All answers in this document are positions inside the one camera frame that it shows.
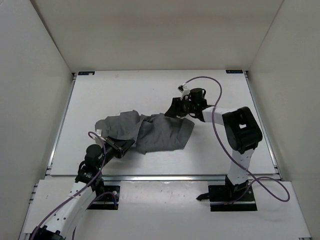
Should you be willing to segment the grey pleated skirt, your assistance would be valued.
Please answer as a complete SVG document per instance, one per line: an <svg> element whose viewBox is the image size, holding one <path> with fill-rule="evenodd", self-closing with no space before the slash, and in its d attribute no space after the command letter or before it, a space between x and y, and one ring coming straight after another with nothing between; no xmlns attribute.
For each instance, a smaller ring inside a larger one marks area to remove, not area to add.
<svg viewBox="0 0 320 240"><path fill-rule="evenodd" d="M163 113L143 115L136 110L107 116L95 123L102 137L134 140L134 147L141 154L184 149L194 126L189 119L172 118Z"/></svg>

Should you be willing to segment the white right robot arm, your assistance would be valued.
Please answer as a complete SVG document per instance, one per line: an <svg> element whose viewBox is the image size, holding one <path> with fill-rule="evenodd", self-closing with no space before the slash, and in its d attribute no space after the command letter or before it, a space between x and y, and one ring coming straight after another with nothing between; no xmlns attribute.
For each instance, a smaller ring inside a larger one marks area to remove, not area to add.
<svg viewBox="0 0 320 240"><path fill-rule="evenodd" d="M165 113L167 117L190 115L204 123L224 126L227 142L232 148L232 161L225 177L224 195L236 200L248 187L248 169L252 155L263 139L262 131L248 107L220 108L207 104L206 90L188 89L180 85L181 97L174 97Z"/></svg>

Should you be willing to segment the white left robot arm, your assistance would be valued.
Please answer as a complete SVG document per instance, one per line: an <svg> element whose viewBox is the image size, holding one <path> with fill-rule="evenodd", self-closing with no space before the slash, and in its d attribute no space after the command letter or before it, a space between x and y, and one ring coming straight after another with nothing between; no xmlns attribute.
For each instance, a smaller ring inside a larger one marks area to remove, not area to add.
<svg viewBox="0 0 320 240"><path fill-rule="evenodd" d="M100 144L87 147L68 197L34 228L30 240L73 240L77 224L85 211L105 195L110 195L114 207L117 207L116 196L104 189L102 169L113 158L121 159L135 141L102 138L96 133L93 135Z"/></svg>

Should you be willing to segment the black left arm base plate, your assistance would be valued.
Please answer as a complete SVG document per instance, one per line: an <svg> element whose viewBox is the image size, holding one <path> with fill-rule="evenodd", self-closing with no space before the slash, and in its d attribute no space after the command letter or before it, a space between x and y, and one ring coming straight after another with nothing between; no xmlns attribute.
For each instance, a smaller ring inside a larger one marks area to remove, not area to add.
<svg viewBox="0 0 320 240"><path fill-rule="evenodd" d="M121 183L119 181L104 181L87 209L117 211L119 209L120 193Z"/></svg>

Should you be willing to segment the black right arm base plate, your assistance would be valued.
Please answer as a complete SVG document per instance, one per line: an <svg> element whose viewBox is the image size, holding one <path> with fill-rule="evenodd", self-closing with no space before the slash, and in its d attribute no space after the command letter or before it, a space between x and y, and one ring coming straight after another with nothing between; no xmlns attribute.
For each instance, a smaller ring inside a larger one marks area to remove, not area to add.
<svg viewBox="0 0 320 240"><path fill-rule="evenodd" d="M231 194L226 185L209 185L198 201L209 200L211 212L255 212L258 210L253 188Z"/></svg>

